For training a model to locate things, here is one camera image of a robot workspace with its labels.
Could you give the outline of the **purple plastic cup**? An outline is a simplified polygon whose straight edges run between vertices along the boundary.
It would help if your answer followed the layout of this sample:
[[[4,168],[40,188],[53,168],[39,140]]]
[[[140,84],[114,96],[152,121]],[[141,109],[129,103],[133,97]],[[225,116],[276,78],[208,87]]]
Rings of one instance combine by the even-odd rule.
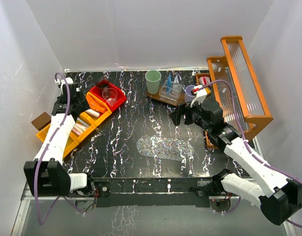
[[[195,98],[195,96],[192,94],[192,90],[194,89],[195,85],[189,85],[185,88],[185,103],[192,102],[192,100]]]

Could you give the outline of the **clear acrylic toothbrush holder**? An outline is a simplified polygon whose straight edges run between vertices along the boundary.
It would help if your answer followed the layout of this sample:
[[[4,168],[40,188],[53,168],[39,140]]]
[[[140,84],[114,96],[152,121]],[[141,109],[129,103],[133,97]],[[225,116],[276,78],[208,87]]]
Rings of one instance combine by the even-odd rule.
[[[176,105],[182,93],[182,85],[173,83],[172,86],[162,86],[159,90],[160,100],[171,105]]]

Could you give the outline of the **silver toothpaste tube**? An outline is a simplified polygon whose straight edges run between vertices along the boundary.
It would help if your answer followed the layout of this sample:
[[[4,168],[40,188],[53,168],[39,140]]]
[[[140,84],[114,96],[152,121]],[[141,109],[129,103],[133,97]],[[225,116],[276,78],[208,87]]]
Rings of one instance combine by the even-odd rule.
[[[173,84],[172,84],[172,93],[174,95],[177,95],[180,93],[180,83],[179,83],[178,74],[175,76]]]

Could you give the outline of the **blue toothpaste tube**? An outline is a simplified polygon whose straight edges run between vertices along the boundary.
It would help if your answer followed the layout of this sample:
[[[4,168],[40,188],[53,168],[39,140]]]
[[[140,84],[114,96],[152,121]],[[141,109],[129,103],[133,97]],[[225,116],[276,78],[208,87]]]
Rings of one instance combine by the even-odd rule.
[[[167,78],[167,82],[165,85],[165,92],[169,93],[172,87],[172,81],[171,81],[171,73],[169,73],[168,78]]]

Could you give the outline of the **green plastic cup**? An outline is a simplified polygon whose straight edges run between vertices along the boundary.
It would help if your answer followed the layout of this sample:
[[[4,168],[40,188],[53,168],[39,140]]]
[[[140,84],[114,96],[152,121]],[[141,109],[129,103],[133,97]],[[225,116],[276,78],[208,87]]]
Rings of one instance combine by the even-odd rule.
[[[159,91],[162,75],[158,70],[149,70],[145,73],[147,90],[150,94],[156,94]]]

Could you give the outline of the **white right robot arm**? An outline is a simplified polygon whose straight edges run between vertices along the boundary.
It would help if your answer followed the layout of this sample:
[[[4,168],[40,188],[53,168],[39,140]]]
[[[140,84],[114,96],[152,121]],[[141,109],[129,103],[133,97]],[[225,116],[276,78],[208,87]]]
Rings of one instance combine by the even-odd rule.
[[[275,170],[257,152],[243,135],[224,121],[219,103],[204,104],[207,92],[195,88],[192,102],[178,104],[169,116],[175,126],[185,117],[185,124],[196,124],[207,132],[210,142],[224,154],[238,162],[253,178],[250,182],[228,169],[212,177],[212,182],[200,191],[210,188],[218,195],[233,193],[260,208],[263,215],[273,224],[281,225],[302,208],[302,183]]]

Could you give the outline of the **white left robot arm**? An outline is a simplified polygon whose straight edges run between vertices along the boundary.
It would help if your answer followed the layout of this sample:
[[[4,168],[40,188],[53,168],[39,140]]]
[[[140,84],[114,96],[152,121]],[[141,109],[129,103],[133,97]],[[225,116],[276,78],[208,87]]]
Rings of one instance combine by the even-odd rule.
[[[89,104],[80,85],[70,77],[56,78],[60,94],[54,103],[46,138],[32,161],[24,164],[24,173],[34,197],[68,196],[79,190],[84,196],[94,193],[95,184],[85,173],[69,174],[63,167],[63,156],[70,133]]]

